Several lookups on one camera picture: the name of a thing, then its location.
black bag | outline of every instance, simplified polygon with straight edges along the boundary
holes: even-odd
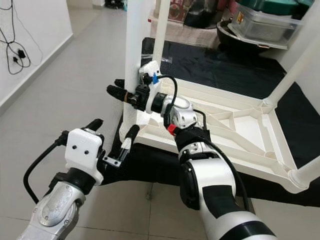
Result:
[[[219,0],[194,0],[184,19],[184,25],[206,29],[211,26],[217,13]]]
[[[105,6],[111,9],[122,9],[124,3],[121,0],[105,0]]]

green lid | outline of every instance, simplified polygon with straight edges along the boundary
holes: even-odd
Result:
[[[310,8],[311,5],[314,4],[315,0],[297,0],[297,2]]]
[[[298,3],[295,0],[236,0],[239,4],[266,14],[292,15]]]

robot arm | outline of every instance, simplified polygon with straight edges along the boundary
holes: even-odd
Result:
[[[102,123],[102,120],[96,119],[84,128],[62,132],[54,144],[66,146],[65,160],[68,172],[56,174],[49,186],[50,190],[40,201],[29,186],[28,177],[33,169],[28,169],[24,183],[36,206],[29,225],[18,240],[64,240],[76,226],[79,209],[84,204],[86,195],[93,186],[100,185],[104,179],[97,165],[102,164],[105,168],[112,165],[106,161],[106,151],[102,148],[104,136],[96,132]],[[114,159],[119,162],[118,165],[129,154],[138,131],[139,127],[134,125],[127,133],[120,148],[119,158]]]
[[[164,126],[174,136],[179,151],[181,199],[188,208],[199,210],[208,239],[276,240],[256,215],[237,205],[238,173],[211,142],[209,131],[200,127],[192,104],[177,97],[177,89],[173,96],[159,92],[162,76],[155,62],[145,65],[140,76],[135,93],[111,85],[107,91],[136,109],[164,118]]]

electrical wire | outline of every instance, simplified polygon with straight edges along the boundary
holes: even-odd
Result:
[[[14,12],[16,14],[16,18],[18,19],[18,21],[21,23],[22,27],[26,30],[26,32],[30,35],[31,39],[33,40],[33,42],[37,45],[39,51],[41,52],[41,60],[40,60],[40,63],[42,62],[43,60],[43,52],[41,51],[41,48],[40,46],[38,45],[38,43],[34,40],[34,38],[32,37],[32,35],[30,34],[30,32],[25,28],[24,24],[22,23],[22,21],[19,19],[18,17],[18,13],[17,13],[17,10],[16,10],[16,7],[15,7],[15,4],[14,4],[14,1],[11,0],[11,4],[10,4],[10,7],[8,8],[3,8],[3,7],[0,7],[0,10],[3,10],[3,11],[11,11],[11,24],[12,24],[12,32],[13,32],[13,39],[11,41],[8,41],[8,39],[6,38],[6,35],[3,31],[3,29],[1,29],[0,27],[0,33],[2,34],[3,38],[4,38],[4,41],[3,40],[0,40],[1,43],[4,43],[6,44],[6,63],[7,63],[7,68],[8,68],[8,72],[11,74],[11,75],[16,75],[16,74],[19,74],[22,72],[22,70],[24,68],[28,68],[30,67],[32,61],[25,49],[25,47],[16,41],[16,30],[15,30],[15,24],[14,24]],[[19,45],[22,50],[23,50],[23,53],[25,55],[25,57],[20,57],[20,55],[14,51],[11,47],[11,44],[17,44]],[[10,59],[9,59],[9,50],[14,54],[16,55],[16,58],[20,60],[21,64],[18,63],[18,61],[15,61],[15,63],[17,63],[18,66],[20,66],[20,70],[16,71],[16,72],[12,72],[11,68],[10,68]],[[28,61],[28,64],[25,64],[24,61],[23,61],[23,58],[26,58],[27,61]]]
[[[234,176],[234,178],[238,181],[238,184],[240,185],[241,191],[242,191],[242,198],[243,198],[243,206],[244,209],[250,212],[250,207],[249,207],[249,200],[248,200],[248,195],[247,191],[244,185],[244,182],[242,181],[239,172],[236,170],[235,166],[233,163],[230,161],[230,159],[224,154],[224,152],[213,142],[205,139],[204,137],[200,137],[205,144],[210,145],[214,150],[217,151],[217,153],[223,158],[223,160],[226,162],[226,164],[229,166],[231,169],[231,172]]]
[[[165,113],[168,114],[168,113],[170,113],[171,109],[173,108],[173,106],[175,104],[175,100],[176,100],[177,94],[178,94],[178,84],[177,84],[176,79],[171,75],[158,76],[158,79],[163,79],[163,78],[170,78],[173,81],[173,84],[174,84],[173,98],[172,98],[171,104],[167,107],[167,109],[165,111]],[[205,129],[207,129],[207,117],[206,117],[205,113],[202,112],[202,111],[199,111],[199,110],[194,110],[194,111],[203,116],[203,127]],[[217,153],[220,154],[220,156],[226,162],[226,164],[229,166],[229,168],[230,168],[230,170],[231,170],[231,172],[233,174],[233,177],[238,181],[238,183],[240,185],[240,188],[241,188],[241,191],[242,191],[244,209],[247,210],[247,211],[250,211],[249,200],[248,200],[248,195],[247,195],[247,191],[246,191],[245,185],[244,185],[244,183],[243,183],[238,171],[236,170],[235,166],[233,165],[233,163],[224,154],[224,152],[219,147],[217,147],[213,142],[211,142],[211,141],[209,141],[209,140],[207,140],[207,139],[205,139],[203,137],[200,137],[200,138],[203,140],[204,143],[210,145],[213,149],[215,149],[217,151]]]
[[[24,176],[23,176],[23,185],[27,193],[30,195],[32,200],[37,204],[39,202],[39,199],[37,198],[35,192],[32,190],[30,184],[29,184],[29,176],[32,173],[32,171],[35,169],[35,167],[59,144],[55,141],[52,145],[50,145],[26,170]]]
[[[197,110],[197,109],[193,109],[193,111],[195,111],[198,114],[201,114],[203,117],[203,129],[207,130],[207,116],[203,111]]]
[[[166,108],[165,110],[165,114],[168,114],[170,113],[171,109],[173,108],[173,106],[175,105],[175,101],[176,101],[176,98],[177,98],[177,94],[178,94],[178,84],[177,84],[177,80],[171,76],[171,75],[161,75],[161,76],[158,76],[158,79],[164,79],[164,78],[169,78],[173,81],[173,85],[174,85],[174,92],[173,92],[173,98],[172,98],[172,101],[170,103],[170,105],[168,105],[168,107]]]

black cloth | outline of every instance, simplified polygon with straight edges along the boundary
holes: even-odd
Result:
[[[153,38],[145,38],[143,54],[152,54]],[[174,77],[230,92],[263,99],[277,86],[286,72],[273,59],[234,55],[230,52],[165,41],[161,72]],[[151,59],[142,59],[141,64]],[[294,83],[279,101],[276,114],[298,168],[320,155],[320,116]],[[110,155],[117,155],[121,143],[115,136]],[[138,180],[179,185],[179,161],[176,154],[143,144],[135,144],[122,169],[107,167],[103,184]],[[250,198],[320,207],[320,178],[298,194],[281,185],[241,173]]]

